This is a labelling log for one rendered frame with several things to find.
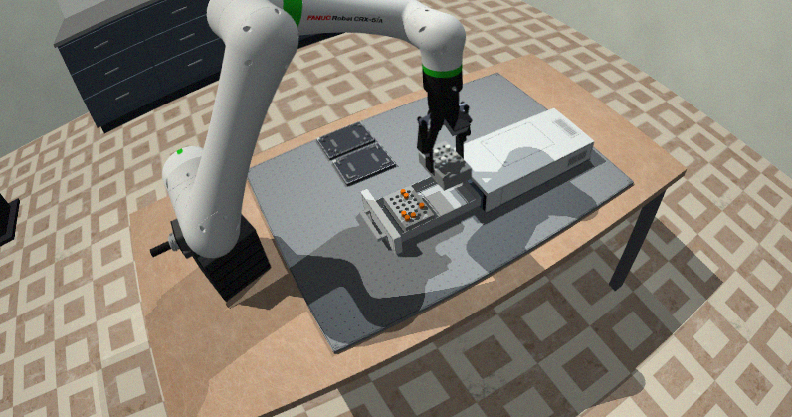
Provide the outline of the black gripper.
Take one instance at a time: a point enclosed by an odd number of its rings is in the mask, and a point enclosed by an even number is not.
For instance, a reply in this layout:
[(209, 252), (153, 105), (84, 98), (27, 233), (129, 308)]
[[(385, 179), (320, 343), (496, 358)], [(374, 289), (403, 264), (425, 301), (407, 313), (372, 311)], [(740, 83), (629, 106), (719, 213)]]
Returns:
[[(449, 97), (436, 97), (427, 93), (429, 111), (426, 116), (418, 117), (419, 129), (417, 149), (425, 155), (426, 168), (430, 173), (434, 172), (433, 165), (433, 148), (438, 136), (439, 131), (444, 125), (444, 112), (451, 112), (453, 110), (461, 111), (463, 114), (469, 112), (469, 106), (464, 102), (459, 103), (459, 93)], [(430, 121), (430, 128), (428, 131)], [(456, 135), (456, 152), (464, 159), (464, 142), (467, 140), (466, 136), (471, 135), (470, 127), (466, 132)], [(428, 137), (428, 141), (427, 141)], [(426, 148), (427, 147), (427, 148)]]

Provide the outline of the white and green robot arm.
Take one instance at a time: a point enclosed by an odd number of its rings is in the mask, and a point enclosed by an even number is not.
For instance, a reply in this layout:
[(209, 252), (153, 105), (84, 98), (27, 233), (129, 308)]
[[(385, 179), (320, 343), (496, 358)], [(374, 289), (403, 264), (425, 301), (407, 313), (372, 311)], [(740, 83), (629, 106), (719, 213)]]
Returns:
[(398, 38), (420, 50), (427, 93), (463, 88), (462, 23), (417, 0), (210, 0), (207, 20), (226, 45), (211, 121), (204, 149), (181, 148), (163, 166), (177, 219), (152, 257), (180, 248), (186, 259), (219, 258), (236, 245), (254, 149), (297, 33)]

